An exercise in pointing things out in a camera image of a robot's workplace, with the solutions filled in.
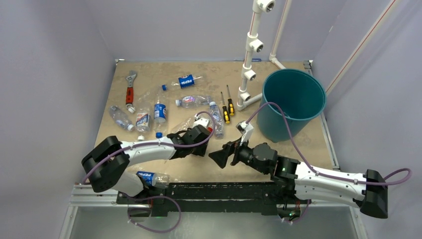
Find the Pepsi bottle blue cap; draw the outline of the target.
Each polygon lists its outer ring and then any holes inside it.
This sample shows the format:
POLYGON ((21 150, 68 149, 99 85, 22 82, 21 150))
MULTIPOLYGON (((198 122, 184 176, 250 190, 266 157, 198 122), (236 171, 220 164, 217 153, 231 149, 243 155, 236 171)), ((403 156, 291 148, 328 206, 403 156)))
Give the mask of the Pepsi bottle blue cap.
POLYGON ((157 88, 154 98, 154 131, 156 138, 163 137, 167 132, 167 98, 162 86, 157 88))

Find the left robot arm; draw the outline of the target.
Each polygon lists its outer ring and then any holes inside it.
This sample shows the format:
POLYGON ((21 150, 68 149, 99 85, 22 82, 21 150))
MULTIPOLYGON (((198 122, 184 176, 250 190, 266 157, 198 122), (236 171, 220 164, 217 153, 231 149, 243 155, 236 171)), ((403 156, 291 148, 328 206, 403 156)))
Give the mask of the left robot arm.
POLYGON ((137 204, 144 203, 148 199, 147 183, 127 172, 127 167, 153 160, 204 156, 210 138, 211 132, 202 125, 142 142, 119 141, 115 135, 108 136, 82 159, 86 173, 83 181, 89 181, 96 193, 114 189, 137 204))

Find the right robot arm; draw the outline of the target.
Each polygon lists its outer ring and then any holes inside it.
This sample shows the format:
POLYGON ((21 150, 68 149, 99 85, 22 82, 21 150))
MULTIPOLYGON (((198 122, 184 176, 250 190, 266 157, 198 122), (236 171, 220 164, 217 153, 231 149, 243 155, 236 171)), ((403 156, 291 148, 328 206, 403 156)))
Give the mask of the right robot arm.
POLYGON ((334 171, 334 177, 329 178, 330 170, 316 167, 312 172, 304 162, 279 155, 267 143, 251 148, 239 140, 209 153, 220 168, 226 166, 230 156, 233 156, 232 166, 242 162, 269 175, 278 186, 276 196, 284 202, 331 201, 358 208, 370 217, 388 217, 388 187, 378 171, 368 169, 364 174, 334 171))

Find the clear bottle light-blue cap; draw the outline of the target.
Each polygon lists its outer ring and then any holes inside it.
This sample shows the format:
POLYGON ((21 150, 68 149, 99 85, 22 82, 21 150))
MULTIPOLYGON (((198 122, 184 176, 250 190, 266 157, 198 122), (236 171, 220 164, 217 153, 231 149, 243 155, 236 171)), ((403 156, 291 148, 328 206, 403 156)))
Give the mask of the clear bottle light-blue cap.
POLYGON ((214 121, 215 121, 214 134, 217 139, 222 139, 224 137, 224 121, 222 118, 221 111, 218 105, 214 101, 211 101, 209 106, 210 106, 210 113, 212 114, 212 117, 214 118, 214 121))

